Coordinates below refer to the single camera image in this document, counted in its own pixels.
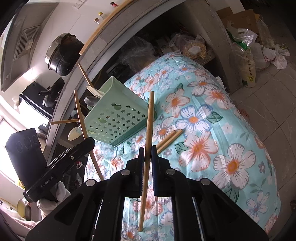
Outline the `bamboo chopstick three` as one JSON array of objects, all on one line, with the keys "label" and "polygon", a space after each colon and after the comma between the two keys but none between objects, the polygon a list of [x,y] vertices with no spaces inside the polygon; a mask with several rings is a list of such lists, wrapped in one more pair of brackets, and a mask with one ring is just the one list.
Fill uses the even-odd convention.
[{"label": "bamboo chopstick three", "polygon": [[149,93],[149,108],[147,113],[147,132],[146,132],[145,153],[144,153],[144,172],[143,172],[142,198],[141,198],[140,218],[139,218],[139,232],[142,232],[143,230],[145,208],[147,203],[147,189],[148,189],[149,169],[150,169],[150,161],[151,161],[153,122],[154,122],[154,91],[151,91]]}]

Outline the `bamboo chopstick two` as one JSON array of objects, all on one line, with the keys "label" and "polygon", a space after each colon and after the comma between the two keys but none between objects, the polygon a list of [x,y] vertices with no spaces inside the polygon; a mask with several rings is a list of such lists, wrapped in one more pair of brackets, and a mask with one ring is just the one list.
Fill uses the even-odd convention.
[{"label": "bamboo chopstick two", "polygon": [[51,121],[51,125],[59,125],[59,124],[67,124],[67,123],[77,123],[79,119],[71,119],[71,120],[60,120],[60,121]]}]

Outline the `bamboo chopstick five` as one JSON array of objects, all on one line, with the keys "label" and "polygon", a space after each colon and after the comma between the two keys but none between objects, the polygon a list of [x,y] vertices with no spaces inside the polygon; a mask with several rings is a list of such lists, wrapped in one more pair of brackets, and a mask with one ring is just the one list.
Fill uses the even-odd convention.
[{"label": "bamboo chopstick five", "polygon": [[[83,138],[86,139],[86,138],[88,138],[88,133],[87,133],[87,130],[86,130],[83,114],[82,114],[82,111],[81,111],[78,92],[76,90],[74,90],[74,100],[75,100],[75,105],[76,105],[76,109],[77,109],[79,124],[80,124],[80,127],[81,127],[81,132],[82,132]],[[94,166],[95,170],[97,171],[97,174],[98,174],[100,180],[103,181],[104,177],[103,177],[103,174],[102,174],[102,172],[101,172],[101,170],[99,168],[99,165],[98,165],[98,163],[96,161],[96,158],[95,158],[95,155],[94,155],[93,151],[90,151],[89,155],[91,157],[91,160],[93,162],[93,166]]]}]

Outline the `steel spoon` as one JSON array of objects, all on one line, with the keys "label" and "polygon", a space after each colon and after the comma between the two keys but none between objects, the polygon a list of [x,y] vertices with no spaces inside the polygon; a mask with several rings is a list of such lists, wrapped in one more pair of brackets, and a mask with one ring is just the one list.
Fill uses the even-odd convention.
[{"label": "steel spoon", "polygon": [[89,109],[89,110],[92,110],[92,108],[97,104],[97,102],[99,102],[100,98],[99,97],[96,97],[96,96],[87,96],[85,97],[84,99],[84,102],[86,104],[86,107]]}]

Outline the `green plastic utensil caddy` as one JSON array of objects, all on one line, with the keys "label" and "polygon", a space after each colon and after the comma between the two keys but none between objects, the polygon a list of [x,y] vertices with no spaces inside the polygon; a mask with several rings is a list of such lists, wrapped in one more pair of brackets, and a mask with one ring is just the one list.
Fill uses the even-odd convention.
[{"label": "green plastic utensil caddy", "polygon": [[149,104],[113,76],[99,89],[105,95],[84,119],[89,137],[118,146],[147,126]]}]

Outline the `bamboo chopstick one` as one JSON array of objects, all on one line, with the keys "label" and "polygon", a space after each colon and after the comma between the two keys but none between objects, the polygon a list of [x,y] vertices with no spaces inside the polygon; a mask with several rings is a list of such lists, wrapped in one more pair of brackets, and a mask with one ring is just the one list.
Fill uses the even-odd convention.
[{"label": "bamboo chopstick one", "polygon": [[87,76],[85,70],[83,69],[83,67],[82,67],[82,65],[81,65],[80,63],[78,63],[78,67],[80,68],[80,70],[81,70],[81,72],[82,72],[82,74],[83,74],[85,80],[87,81],[88,85],[89,85],[90,87],[94,87],[93,84],[92,84],[92,82],[90,81],[89,77]]}]

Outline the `bamboo chopstick four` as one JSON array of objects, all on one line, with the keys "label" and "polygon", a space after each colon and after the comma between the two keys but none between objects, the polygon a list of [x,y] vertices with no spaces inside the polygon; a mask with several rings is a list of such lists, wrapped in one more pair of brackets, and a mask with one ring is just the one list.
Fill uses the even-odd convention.
[{"label": "bamboo chopstick four", "polygon": [[160,154],[166,149],[171,143],[173,143],[181,134],[183,130],[175,130],[165,137],[160,143],[157,144],[157,152]]}]

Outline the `large white rice spoon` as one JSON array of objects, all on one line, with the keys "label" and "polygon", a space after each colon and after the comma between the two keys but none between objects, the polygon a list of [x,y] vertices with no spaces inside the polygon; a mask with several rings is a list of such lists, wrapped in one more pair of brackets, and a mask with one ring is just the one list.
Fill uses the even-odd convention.
[{"label": "large white rice spoon", "polygon": [[96,96],[98,98],[102,98],[105,95],[104,92],[99,91],[99,90],[95,89],[94,87],[87,86],[87,89],[92,93],[93,96]]}]

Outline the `black wok with lid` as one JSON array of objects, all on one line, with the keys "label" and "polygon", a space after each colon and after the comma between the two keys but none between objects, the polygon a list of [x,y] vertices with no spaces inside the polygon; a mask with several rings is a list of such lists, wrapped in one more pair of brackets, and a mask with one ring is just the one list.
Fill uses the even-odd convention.
[{"label": "black wok with lid", "polygon": [[59,78],[51,87],[48,87],[46,91],[40,91],[39,95],[44,96],[43,107],[54,108],[59,95],[65,85],[63,78]]}]

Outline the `floral blue tablecloth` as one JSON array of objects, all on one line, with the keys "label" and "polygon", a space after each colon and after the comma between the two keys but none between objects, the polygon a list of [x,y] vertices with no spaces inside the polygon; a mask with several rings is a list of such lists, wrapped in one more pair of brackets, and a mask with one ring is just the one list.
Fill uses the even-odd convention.
[{"label": "floral blue tablecloth", "polygon": [[[187,178],[210,179],[267,234],[280,213],[276,171],[263,142],[208,70],[168,53],[124,83],[149,102],[154,91],[157,119],[152,145],[183,130],[159,155]],[[117,147],[96,141],[94,154],[105,179],[137,158],[146,128]],[[140,198],[126,198],[120,240],[174,240],[171,198],[157,198],[149,171],[144,228],[138,231]]]}]

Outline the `large black stock pot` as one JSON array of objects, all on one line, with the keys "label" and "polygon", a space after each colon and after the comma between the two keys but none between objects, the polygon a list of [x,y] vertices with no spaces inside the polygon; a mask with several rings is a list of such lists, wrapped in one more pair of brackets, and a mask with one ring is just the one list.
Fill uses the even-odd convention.
[{"label": "large black stock pot", "polygon": [[58,36],[49,46],[45,62],[48,69],[60,76],[71,73],[78,59],[84,43],[70,33],[63,33]]}]

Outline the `range hood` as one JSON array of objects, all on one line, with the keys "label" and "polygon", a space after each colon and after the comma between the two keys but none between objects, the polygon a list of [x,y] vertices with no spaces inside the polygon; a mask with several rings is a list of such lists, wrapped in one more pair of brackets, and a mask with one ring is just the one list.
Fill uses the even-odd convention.
[{"label": "range hood", "polygon": [[5,92],[26,73],[38,39],[57,2],[25,4],[10,20],[1,36],[1,91]]}]

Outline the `rice sack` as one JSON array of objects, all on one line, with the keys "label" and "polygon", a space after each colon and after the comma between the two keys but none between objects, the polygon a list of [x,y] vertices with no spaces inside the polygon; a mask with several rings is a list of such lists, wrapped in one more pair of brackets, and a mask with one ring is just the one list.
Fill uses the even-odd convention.
[{"label": "rice sack", "polygon": [[240,76],[242,78],[242,83],[247,88],[255,87],[256,69],[255,61],[253,59],[253,54],[248,48],[244,50],[237,43],[232,44],[232,49],[235,53],[235,59],[239,69]]}]

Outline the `cardboard box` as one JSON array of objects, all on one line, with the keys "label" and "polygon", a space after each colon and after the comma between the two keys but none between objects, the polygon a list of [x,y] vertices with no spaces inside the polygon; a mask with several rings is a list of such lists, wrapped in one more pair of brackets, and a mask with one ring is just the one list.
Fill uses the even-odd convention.
[{"label": "cardboard box", "polygon": [[231,23],[231,25],[236,29],[245,28],[256,34],[259,33],[257,21],[260,18],[260,14],[255,14],[253,9],[248,9],[234,14],[230,7],[227,7],[218,10],[216,13],[220,17],[225,28],[227,28],[227,23]]}]

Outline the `wall power socket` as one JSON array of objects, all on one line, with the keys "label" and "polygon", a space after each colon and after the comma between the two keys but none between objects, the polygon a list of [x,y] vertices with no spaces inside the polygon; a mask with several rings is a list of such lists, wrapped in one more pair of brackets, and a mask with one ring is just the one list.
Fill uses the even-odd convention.
[{"label": "wall power socket", "polygon": [[85,2],[86,2],[86,0],[77,0],[77,1],[75,1],[73,8],[75,8],[75,9],[79,9],[79,8],[81,8],[81,6],[82,6]]}]

